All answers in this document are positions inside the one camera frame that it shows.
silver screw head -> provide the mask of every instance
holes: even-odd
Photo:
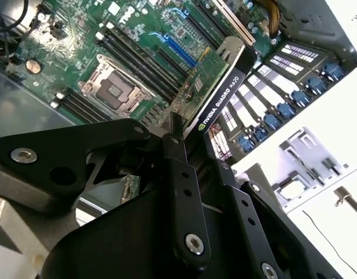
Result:
[[[178,139],[176,139],[176,138],[174,138],[174,137],[171,137],[171,140],[172,140],[172,142],[174,142],[175,144],[179,144],[179,140],[178,140]]]
[[[204,244],[195,234],[188,234],[185,238],[187,248],[195,255],[201,255],[204,252]]]
[[[261,192],[261,190],[259,189],[259,187],[258,187],[257,185],[251,184],[251,186],[252,186],[252,189],[253,189],[254,191],[256,191],[256,192]]]
[[[277,279],[276,271],[271,265],[268,263],[263,263],[261,267],[267,279]]]
[[[138,126],[135,126],[134,130],[139,132],[140,134],[143,134],[145,132],[141,127],[138,127]]]
[[[38,159],[38,155],[32,149],[17,148],[10,153],[13,161],[20,164],[31,164]]]

black wire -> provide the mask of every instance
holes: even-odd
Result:
[[[20,25],[20,23],[23,21],[23,19],[26,17],[27,14],[27,10],[28,10],[28,0],[23,0],[23,10],[22,10],[22,14],[20,16],[19,19],[17,19],[14,23],[12,23],[11,25],[6,26],[5,28],[0,29],[0,33],[2,32],[7,32],[15,27],[17,27],[18,25]]]
[[[319,227],[315,224],[315,222],[313,221],[313,219],[311,218],[311,216],[309,214],[307,214],[304,210],[302,210],[303,213],[306,214],[306,216],[311,220],[312,224],[314,225],[314,227],[318,230],[318,232],[322,235],[323,238],[325,238],[325,240],[330,244],[330,246],[333,248],[333,250],[335,251],[335,253],[337,254],[337,256],[353,271],[356,273],[357,272],[355,269],[352,268],[352,266],[350,266],[344,259],[341,258],[340,254],[338,254],[337,250],[335,249],[335,247],[333,246],[333,244],[326,238],[326,236],[324,235],[324,233],[322,233],[322,231],[320,231]]]
[[[3,17],[0,15],[0,27],[2,28],[5,28],[6,27],[6,24],[5,24],[5,21],[3,19]],[[10,52],[9,52],[9,47],[8,47],[8,35],[7,33],[4,33],[3,34],[4,36],[4,49],[5,49],[5,56],[6,56],[6,59],[8,60],[9,59],[9,55],[10,55]]]

white label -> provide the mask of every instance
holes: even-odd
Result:
[[[199,92],[202,87],[203,87],[203,82],[201,81],[200,76],[198,76],[195,81],[195,89],[197,92]]]
[[[134,13],[134,11],[135,11],[135,9],[133,7],[131,7],[131,6],[129,6],[127,11],[124,13],[124,15],[119,20],[119,23],[126,24],[127,21],[131,18],[131,16]]]
[[[116,16],[116,14],[119,12],[120,6],[116,4],[115,2],[112,2],[110,7],[109,7],[109,12],[113,15]]]
[[[151,4],[152,7],[156,5],[158,0],[149,0],[149,3]]]

black metal arm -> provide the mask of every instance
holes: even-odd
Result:
[[[181,127],[171,115],[161,138],[131,119],[1,138],[0,226],[43,279],[341,279],[261,185],[237,185],[208,136],[186,154]],[[127,174],[138,197],[69,221],[82,192]]]

white panel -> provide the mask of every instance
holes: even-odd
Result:
[[[326,2],[357,51],[357,0],[326,0]]]

